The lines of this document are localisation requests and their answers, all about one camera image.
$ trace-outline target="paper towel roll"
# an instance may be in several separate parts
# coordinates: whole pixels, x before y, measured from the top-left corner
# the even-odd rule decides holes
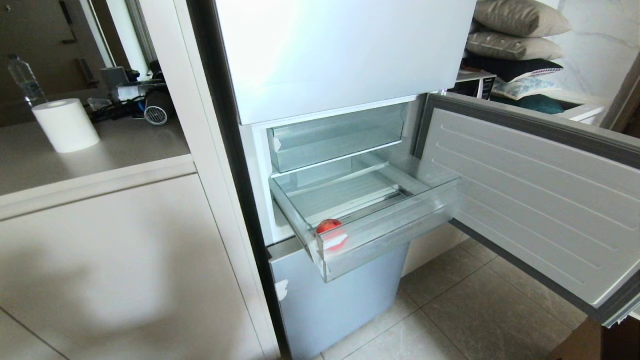
[[[57,152],[74,152],[100,142],[79,99],[48,102],[31,111]]]

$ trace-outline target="apple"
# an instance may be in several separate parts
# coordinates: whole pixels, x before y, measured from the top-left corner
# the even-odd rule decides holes
[[[342,225],[342,222],[340,222],[340,220],[336,220],[332,218],[323,220],[316,227],[316,234],[326,233],[327,231],[331,229],[335,229],[340,225]],[[338,234],[332,234],[330,238],[321,238],[321,239],[324,241],[325,246],[327,246],[326,249],[328,251],[335,251],[344,246],[344,242],[347,240],[347,235],[344,233],[344,231],[343,232],[339,231]]]

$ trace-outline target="open freezer door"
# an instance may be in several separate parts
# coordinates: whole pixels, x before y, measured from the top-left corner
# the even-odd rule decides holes
[[[640,140],[455,94],[424,118],[421,171],[461,177],[452,224],[606,326],[637,306]]]

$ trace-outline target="white refrigerator door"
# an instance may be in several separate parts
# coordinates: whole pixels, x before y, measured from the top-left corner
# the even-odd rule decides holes
[[[453,86],[475,0],[218,0],[240,123]]]
[[[625,316],[640,293],[640,140],[514,109],[431,96],[422,171],[464,180],[461,227],[601,322]]]

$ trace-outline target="tile floor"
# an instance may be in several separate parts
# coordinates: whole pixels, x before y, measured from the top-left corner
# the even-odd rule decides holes
[[[389,310],[314,360],[542,360],[585,319],[469,239],[404,277]]]

